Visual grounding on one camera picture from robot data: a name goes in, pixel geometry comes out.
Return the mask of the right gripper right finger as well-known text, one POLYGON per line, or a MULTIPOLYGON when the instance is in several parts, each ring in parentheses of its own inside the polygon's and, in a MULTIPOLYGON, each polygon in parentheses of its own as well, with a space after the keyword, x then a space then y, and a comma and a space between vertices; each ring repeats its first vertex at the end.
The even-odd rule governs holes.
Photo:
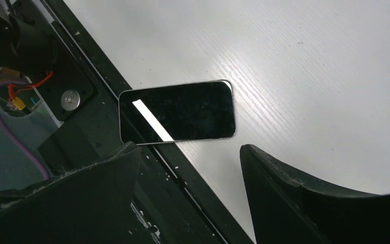
POLYGON ((257 243, 390 243, 390 194, 335 185, 252 144, 240 163, 257 243))

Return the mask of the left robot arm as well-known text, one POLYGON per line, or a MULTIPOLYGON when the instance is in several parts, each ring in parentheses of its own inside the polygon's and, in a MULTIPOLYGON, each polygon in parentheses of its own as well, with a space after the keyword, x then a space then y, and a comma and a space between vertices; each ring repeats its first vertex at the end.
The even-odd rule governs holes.
POLYGON ((25 74, 52 71, 57 45, 43 30, 16 17, 7 1, 0 1, 0 68, 25 74))

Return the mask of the silver black phone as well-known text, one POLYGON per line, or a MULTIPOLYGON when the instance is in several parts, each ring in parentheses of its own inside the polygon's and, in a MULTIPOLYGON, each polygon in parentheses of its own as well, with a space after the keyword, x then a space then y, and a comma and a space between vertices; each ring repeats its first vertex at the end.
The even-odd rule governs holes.
POLYGON ((228 80, 140 88, 118 97, 120 140, 137 145, 231 138, 234 91, 228 80))

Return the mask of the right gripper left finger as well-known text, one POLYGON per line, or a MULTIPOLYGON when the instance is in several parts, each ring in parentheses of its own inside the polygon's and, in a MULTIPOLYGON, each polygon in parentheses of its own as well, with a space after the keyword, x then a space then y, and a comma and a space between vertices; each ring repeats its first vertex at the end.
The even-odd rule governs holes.
POLYGON ((0 243, 129 243, 141 159, 129 142, 89 166, 0 191, 0 243))

